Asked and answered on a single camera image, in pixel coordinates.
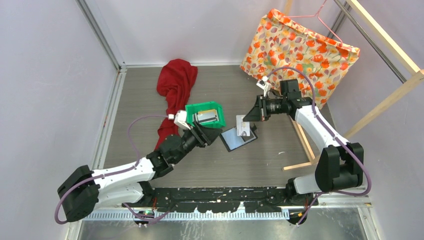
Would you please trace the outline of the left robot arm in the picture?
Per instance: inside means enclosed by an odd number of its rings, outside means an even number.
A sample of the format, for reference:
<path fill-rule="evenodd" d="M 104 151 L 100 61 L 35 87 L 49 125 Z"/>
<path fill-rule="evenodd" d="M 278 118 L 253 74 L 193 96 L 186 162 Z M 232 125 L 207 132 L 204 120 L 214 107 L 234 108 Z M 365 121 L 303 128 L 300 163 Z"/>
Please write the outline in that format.
<path fill-rule="evenodd" d="M 157 149 L 134 162 L 95 170 L 88 165 L 77 167 L 57 189 L 60 200 L 55 221 L 76 222 L 98 208 L 113 205 L 148 207 L 154 199 L 149 182 L 170 173 L 194 148 L 210 146 L 222 132 L 222 128 L 195 122 L 183 135 L 167 136 Z"/>

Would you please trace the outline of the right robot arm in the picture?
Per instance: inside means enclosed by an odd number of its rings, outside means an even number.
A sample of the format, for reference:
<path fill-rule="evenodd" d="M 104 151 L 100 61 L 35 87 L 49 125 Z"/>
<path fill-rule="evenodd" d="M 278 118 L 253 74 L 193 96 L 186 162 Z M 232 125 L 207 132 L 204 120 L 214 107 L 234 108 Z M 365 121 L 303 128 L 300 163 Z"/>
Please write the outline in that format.
<path fill-rule="evenodd" d="M 340 136 L 324 119 L 310 97 L 303 97 L 296 79 L 282 80 L 280 96 L 268 96 L 271 84 L 266 77 L 256 82 L 263 90 L 254 107 L 245 115 L 245 122 L 264 122 L 271 115 L 286 114 L 298 123 L 321 149 L 314 173 L 291 178 L 285 186 L 285 198 L 299 205 L 306 194 L 335 192 L 359 187 L 363 183 L 364 149 Z"/>

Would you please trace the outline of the wooden frame rack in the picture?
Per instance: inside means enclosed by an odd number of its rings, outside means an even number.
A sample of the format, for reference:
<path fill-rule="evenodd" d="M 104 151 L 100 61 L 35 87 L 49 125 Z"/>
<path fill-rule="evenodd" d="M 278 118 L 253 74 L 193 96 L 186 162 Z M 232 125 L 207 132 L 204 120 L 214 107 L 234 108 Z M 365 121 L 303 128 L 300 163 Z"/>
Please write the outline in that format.
<path fill-rule="evenodd" d="M 365 149 L 376 176 L 424 168 L 424 3 L 421 0 L 296 0 L 307 20 L 325 23 L 360 57 L 329 99 L 337 130 Z"/>

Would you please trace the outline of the red cloth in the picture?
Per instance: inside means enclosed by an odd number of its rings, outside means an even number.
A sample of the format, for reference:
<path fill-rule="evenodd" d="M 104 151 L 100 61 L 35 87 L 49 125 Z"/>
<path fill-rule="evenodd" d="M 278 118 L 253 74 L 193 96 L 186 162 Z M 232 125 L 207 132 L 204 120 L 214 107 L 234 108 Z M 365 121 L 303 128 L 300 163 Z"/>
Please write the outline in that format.
<path fill-rule="evenodd" d="M 175 115 L 177 111 L 185 109 L 197 75 L 198 68 L 183 59 L 173 59 L 161 69 L 156 91 L 165 97 L 167 115 Z"/>

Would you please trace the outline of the floral fabric bag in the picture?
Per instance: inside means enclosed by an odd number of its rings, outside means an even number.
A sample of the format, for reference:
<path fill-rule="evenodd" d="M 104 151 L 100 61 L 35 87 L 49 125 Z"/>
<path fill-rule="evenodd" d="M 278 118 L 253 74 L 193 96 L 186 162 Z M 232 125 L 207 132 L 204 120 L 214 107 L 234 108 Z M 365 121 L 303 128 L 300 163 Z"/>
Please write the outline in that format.
<path fill-rule="evenodd" d="M 359 57 L 358 47 L 316 33 L 271 9 L 261 18 L 240 68 L 260 80 L 288 66 L 268 77 L 271 87 L 278 91 L 281 80 L 297 79 L 302 96 L 314 97 L 321 109 Z"/>

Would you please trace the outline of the striped white credit card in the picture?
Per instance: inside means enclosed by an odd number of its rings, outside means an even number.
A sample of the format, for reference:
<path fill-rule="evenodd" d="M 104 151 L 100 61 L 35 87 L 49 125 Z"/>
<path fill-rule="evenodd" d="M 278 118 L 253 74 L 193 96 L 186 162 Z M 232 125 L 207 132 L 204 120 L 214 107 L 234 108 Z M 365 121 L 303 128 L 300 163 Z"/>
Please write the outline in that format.
<path fill-rule="evenodd" d="M 216 109 L 209 109 L 204 111 L 198 111 L 194 114 L 194 120 L 199 124 L 216 122 L 219 120 L 218 112 Z"/>

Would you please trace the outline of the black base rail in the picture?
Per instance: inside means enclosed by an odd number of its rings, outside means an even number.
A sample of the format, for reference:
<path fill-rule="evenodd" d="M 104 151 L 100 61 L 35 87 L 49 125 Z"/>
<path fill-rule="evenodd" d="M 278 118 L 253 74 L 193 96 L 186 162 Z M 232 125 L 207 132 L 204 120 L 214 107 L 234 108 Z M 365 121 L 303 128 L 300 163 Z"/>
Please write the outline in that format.
<path fill-rule="evenodd" d="M 155 207 L 160 212 L 277 213 L 282 207 L 305 209 L 312 203 L 311 193 L 288 197 L 284 188 L 261 187 L 156 187 L 130 207 Z"/>

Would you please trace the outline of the green plastic bin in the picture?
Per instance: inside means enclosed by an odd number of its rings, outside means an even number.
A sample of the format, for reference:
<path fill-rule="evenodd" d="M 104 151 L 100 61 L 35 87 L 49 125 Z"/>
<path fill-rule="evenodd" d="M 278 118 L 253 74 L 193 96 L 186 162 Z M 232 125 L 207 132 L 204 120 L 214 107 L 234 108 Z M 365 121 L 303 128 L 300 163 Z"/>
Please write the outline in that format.
<path fill-rule="evenodd" d="M 194 125 L 194 122 L 208 128 L 223 128 L 226 126 L 224 110 L 221 104 L 215 101 L 187 104 L 187 123 Z"/>

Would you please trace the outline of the black card holder wallet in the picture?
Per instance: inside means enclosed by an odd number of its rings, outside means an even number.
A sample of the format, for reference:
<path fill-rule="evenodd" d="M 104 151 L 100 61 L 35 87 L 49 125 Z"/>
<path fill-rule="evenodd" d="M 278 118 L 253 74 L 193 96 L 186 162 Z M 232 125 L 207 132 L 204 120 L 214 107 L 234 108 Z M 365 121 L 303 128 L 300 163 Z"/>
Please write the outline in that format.
<path fill-rule="evenodd" d="M 249 127 L 249 130 L 250 130 L 250 136 L 238 136 L 237 128 L 233 127 L 222 132 L 219 137 L 223 145 L 225 146 L 226 150 L 228 152 L 232 152 L 238 148 L 243 147 L 244 145 L 247 145 L 255 141 L 258 138 L 256 133 L 257 126 L 255 124 L 251 125 Z"/>

